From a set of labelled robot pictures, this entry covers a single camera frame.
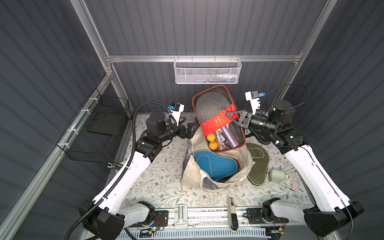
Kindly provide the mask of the red black mesh paddle set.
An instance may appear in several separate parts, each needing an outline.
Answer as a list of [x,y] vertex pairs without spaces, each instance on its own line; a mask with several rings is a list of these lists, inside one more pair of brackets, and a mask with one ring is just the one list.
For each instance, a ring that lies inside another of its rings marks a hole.
[[210,151],[223,153],[243,147],[246,143],[244,130],[226,117],[226,112],[238,109],[224,85],[195,95],[192,107]]

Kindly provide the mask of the blue paddle case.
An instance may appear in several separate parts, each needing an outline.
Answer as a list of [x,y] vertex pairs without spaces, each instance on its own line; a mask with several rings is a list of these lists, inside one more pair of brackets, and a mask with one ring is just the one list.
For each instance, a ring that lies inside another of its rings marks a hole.
[[236,159],[222,157],[211,151],[194,153],[197,165],[215,182],[224,183],[240,170],[240,163]]

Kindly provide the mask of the cream canvas tote bag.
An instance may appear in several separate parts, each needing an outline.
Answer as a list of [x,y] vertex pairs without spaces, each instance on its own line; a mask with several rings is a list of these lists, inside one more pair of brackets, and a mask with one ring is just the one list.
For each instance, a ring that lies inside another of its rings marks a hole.
[[198,128],[188,141],[181,184],[206,192],[225,191],[242,185],[253,165],[246,146],[219,154],[210,151],[203,131]]

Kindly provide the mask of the green paddle case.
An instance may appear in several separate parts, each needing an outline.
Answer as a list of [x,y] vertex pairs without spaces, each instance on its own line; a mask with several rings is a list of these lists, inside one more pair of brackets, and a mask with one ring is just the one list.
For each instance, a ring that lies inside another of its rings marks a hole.
[[261,186],[267,179],[267,171],[270,162],[268,152],[261,146],[254,143],[246,143],[246,147],[254,162],[250,173],[249,181],[255,186]]

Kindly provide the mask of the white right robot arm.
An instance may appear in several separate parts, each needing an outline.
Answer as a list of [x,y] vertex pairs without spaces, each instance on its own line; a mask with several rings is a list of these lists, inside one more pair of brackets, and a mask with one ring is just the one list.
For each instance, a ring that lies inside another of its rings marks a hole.
[[226,117],[239,127],[250,130],[274,144],[300,175],[311,198],[311,204],[295,204],[275,197],[263,203],[265,222],[285,218],[305,223],[319,237],[353,224],[364,212],[359,202],[345,195],[316,158],[303,134],[291,125],[296,107],[286,100],[275,100],[265,114],[228,108]]

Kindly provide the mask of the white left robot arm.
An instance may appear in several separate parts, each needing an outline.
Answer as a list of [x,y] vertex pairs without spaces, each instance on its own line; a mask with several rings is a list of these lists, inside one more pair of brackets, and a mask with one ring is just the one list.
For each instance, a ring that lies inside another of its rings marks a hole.
[[155,217],[155,208],[151,204],[140,201],[119,213],[123,200],[139,176],[155,160],[174,137],[191,139],[197,130],[194,124],[185,127],[181,118],[184,105],[171,103],[165,108],[166,112],[155,112],[147,119],[147,129],[136,138],[132,130],[132,151],[129,159],[121,166],[118,173],[108,185],[90,201],[84,201],[79,210],[81,217],[68,230],[65,239],[79,225],[93,233],[94,240],[115,240],[121,231],[137,223],[150,226]]

